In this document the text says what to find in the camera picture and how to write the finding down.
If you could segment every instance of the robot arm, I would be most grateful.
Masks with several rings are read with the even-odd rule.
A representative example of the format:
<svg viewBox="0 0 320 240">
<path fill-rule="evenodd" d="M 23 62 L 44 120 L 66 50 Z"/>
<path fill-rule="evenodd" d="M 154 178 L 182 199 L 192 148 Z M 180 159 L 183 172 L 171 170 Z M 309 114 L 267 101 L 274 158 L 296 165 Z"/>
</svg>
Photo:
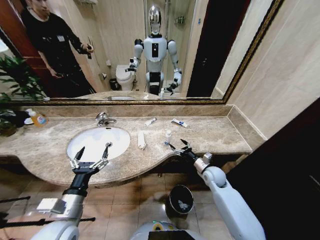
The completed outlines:
<svg viewBox="0 0 320 240">
<path fill-rule="evenodd" d="M 75 176 L 70 187 L 63 192 L 62 199 L 44 198 L 37 207 L 39 212 L 54 213 L 57 220 L 42 228 L 31 240 L 78 240 L 78 224 L 83 214 L 83 201 L 87 196 L 88 183 L 92 175 L 108 164 L 109 147 L 110 142 L 105 145 L 102 158 L 97 162 L 80 162 L 85 147 L 74 159 L 70 159 Z"/>
<path fill-rule="evenodd" d="M 192 152 L 189 143 L 182 140 L 186 146 L 172 150 L 182 157 L 194 161 L 194 166 L 205 184 L 210 188 L 214 202 L 220 212 L 227 228 L 235 240 L 265 240 L 264 229 L 250 207 L 240 195 L 232 188 L 226 174 L 218 167 L 209 166 L 210 153 L 203 158 Z"/>
<path fill-rule="evenodd" d="M 171 57 L 171 61 L 174 68 L 174 76 L 173 76 L 173 83 L 170 87 L 167 88 L 169 92 L 174 92 L 174 89 L 177 88 L 181 84 L 181 68 L 178 68 L 178 55 L 177 55 L 177 44 L 175 41 L 170 40 L 168 42 L 168 52 Z"/>
<path fill-rule="evenodd" d="M 130 64 L 129 68 L 127 68 L 125 71 L 133 71 L 136 72 L 137 68 L 139 67 L 141 63 L 141 54 L 144 50 L 144 43 L 141 39 L 136 39 L 134 41 L 134 57 L 130 58 Z"/>
</svg>

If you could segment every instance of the humanoid robot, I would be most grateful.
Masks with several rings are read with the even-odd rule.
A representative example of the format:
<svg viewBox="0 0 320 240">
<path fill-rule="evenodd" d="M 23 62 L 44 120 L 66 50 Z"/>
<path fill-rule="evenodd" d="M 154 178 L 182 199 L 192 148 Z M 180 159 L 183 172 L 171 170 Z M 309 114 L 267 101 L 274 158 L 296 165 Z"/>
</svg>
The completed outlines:
<svg viewBox="0 0 320 240">
<path fill-rule="evenodd" d="M 137 71 L 141 63 L 141 54 L 144 50 L 144 56 L 147 61 L 146 88 L 151 94 L 159 95 L 164 83 L 164 73 L 162 65 L 167 55 L 170 54 L 174 68 L 173 83 L 166 89 L 174 93 L 175 88 L 181 84 L 181 69 L 178 68 L 177 45 L 174 40 L 167 41 L 160 34 L 161 12 L 159 7 L 152 5 L 149 10 L 149 21 L 151 26 L 151 35 L 144 41 L 136 39 L 134 41 L 134 57 L 130 59 L 129 68 L 125 71 Z"/>
</svg>

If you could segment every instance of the marble countertop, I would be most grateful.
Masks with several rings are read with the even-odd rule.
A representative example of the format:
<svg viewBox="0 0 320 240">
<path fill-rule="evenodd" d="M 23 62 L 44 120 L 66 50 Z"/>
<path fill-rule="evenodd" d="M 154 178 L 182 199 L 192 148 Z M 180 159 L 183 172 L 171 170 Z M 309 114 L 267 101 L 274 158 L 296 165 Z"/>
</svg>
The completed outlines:
<svg viewBox="0 0 320 240">
<path fill-rule="evenodd" d="M 107 98 L 115 98 L 112 100 L 130 100 L 126 97 L 132 98 L 132 100 L 156 100 L 160 99 L 158 95 L 154 95 L 148 92 L 141 91 L 105 91 L 98 92 L 89 95 L 79 96 L 76 99 L 89 99 L 89 100 L 105 100 Z"/>
<path fill-rule="evenodd" d="M 225 116 L 175 117 L 188 124 L 184 128 L 171 123 L 172 117 L 157 117 L 149 126 L 150 117 L 114 117 L 117 123 L 108 127 L 121 128 L 130 135 L 130 145 L 121 156 L 90 179 L 91 186 L 111 186 L 129 181 L 148 172 L 175 154 L 164 145 L 166 130 L 172 131 L 171 144 L 183 147 L 180 139 L 191 143 L 195 152 L 214 154 L 249 154 L 252 149 Z M 24 126 L 17 133 L 0 140 L 0 155 L 17 156 L 32 174 L 57 185 L 69 185 L 72 173 L 67 146 L 82 131 L 96 128 L 93 117 L 52 117 L 44 127 Z M 144 150 L 138 146 L 138 131 L 144 131 L 147 143 Z"/>
</svg>

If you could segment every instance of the toilet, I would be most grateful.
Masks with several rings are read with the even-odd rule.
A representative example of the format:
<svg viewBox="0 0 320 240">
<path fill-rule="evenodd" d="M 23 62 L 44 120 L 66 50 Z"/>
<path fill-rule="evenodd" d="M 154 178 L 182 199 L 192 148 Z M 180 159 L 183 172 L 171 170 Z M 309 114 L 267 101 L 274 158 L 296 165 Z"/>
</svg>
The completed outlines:
<svg viewBox="0 0 320 240">
<path fill-rule="evenodd" d="M 115 70 L 115 77 L 117 82 L 121 85 L 122 91 L 131 91 L 134 85 L 135 73 L 133 71 L 125 71 L 129 65 L 117 65 Z"/>
</svg>

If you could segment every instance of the wooden door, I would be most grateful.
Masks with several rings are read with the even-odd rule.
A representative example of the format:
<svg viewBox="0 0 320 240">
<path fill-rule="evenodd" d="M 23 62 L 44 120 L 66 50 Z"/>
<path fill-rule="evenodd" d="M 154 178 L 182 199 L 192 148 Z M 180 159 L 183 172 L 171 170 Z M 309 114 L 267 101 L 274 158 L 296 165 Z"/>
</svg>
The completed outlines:
<svg viewBox="0 0 320 240">
<path fill-rule="evenodd" d="M 23 10 L 24 6 L 20 0 L 0 0 L 0 37 L 17 57 L 26 59 L 29 66 L 40 77 L 40 84 L 49 97 L 61 97 L 59 89 L 55 86 L 55 79 L 28 38 L 20 18 Z"/>
</svg>

